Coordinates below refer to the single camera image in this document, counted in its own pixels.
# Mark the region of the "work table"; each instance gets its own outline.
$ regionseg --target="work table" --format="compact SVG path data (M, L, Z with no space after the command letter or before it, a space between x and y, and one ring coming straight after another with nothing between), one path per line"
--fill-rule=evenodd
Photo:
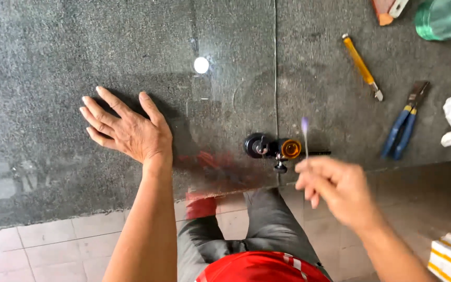
M302 141L302 116L310 150L368 171L451 161L440 145L451 131L451 40L416 34L417 5L379 27L368 1L0 3L0 228L131 207L141 164L91 141L79 113L97 85L138 112L138 93L153 97L174 135L176 201L295 182L295 162L278 177L274 160L249 158L242 142L253 132ZM203 75L197 57L210 61ZM415 80L432 89L403 158L383 160Z

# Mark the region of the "breaking pliers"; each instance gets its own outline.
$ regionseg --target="breaking pliers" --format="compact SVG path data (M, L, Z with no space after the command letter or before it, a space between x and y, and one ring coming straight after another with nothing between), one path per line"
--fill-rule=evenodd
M396 122L394 122L389 136L387 136L384 149L381 154L383 158L387 157L389 154L392 154L393 159L396 161L401 158L401 154L408 144L413 131L417 108L420 106L420 102L429 91L429 87L429 81L416 81L413 85L413 89L408 96L406 106L399 114Z

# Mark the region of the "man's right hand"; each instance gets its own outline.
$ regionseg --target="man's right hand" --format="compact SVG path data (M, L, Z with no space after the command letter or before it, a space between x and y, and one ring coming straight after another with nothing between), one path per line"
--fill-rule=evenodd
M313 208L321 195L332 214L358 235L385 223L359 165L312 157L298 163L295 171L300 174L295 189L305 189L305 198L311 200Z

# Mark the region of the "tiled floor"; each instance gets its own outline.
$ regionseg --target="tiled floor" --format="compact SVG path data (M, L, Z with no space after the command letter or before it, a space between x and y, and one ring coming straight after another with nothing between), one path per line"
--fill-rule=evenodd
M430 242L451 231L451 163L369 174L374 197L398 234L427 261ZM377 281L360 240L321 202L313 210L291 187L281 194L335 281ZM226 239L243 239L242 195L219 199ZM0 230L0 282L100 282L129 211ZM185 203L175 204L177 227Z

